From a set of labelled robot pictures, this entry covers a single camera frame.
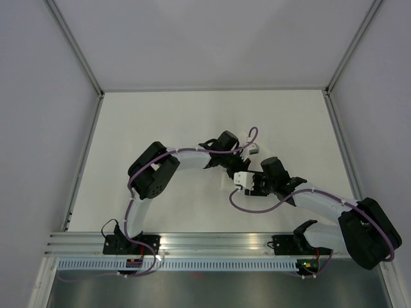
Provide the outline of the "white cloth napkin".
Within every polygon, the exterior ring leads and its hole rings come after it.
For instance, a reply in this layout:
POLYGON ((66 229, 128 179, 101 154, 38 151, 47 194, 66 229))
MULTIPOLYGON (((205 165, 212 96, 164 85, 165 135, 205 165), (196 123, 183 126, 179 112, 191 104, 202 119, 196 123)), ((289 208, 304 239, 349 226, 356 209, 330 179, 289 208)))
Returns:
POLYGON ((220 189, 222 191, 233 191, 236 188, 233 180, 225 173, 220 177, 220 189))

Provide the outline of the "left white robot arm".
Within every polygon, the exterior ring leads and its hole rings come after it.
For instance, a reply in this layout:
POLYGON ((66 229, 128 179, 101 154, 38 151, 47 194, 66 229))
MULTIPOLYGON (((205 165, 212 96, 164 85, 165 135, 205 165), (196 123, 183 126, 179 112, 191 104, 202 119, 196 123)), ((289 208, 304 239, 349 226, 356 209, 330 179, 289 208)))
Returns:
POLYGON ((257 136, 258 129, 253 127, 244 145, 227 130, 217 139, 209 139, 192 148, 167 148, 159 141, 153 142, 128 169, 127 188, 131 200, 125 212, 118 247, 127 254, 138 251, 138 235, 143 232, 150 204, 164 192, 177 171, 220 166, 233 179, 235 173, 248 170, 250 152, 256 149, 257 136))

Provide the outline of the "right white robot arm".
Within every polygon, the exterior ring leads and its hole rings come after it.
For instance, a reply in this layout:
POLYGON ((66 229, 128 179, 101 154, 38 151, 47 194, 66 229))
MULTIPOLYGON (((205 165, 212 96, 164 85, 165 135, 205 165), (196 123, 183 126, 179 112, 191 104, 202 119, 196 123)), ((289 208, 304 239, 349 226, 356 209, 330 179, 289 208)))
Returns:
POLYGON ((331 222, 309 219, 293 231, 293 246, 303 254, 316 248, 348 253, 364 269, 390 262, 402 238, 380 204, 372 198, 345 200, 315 187, 304 178, 291 177, 277 157, 261 163, 261 171, 238 172, 234 183, 247 196, 273 194, 287 203, 316 213, 331 222))

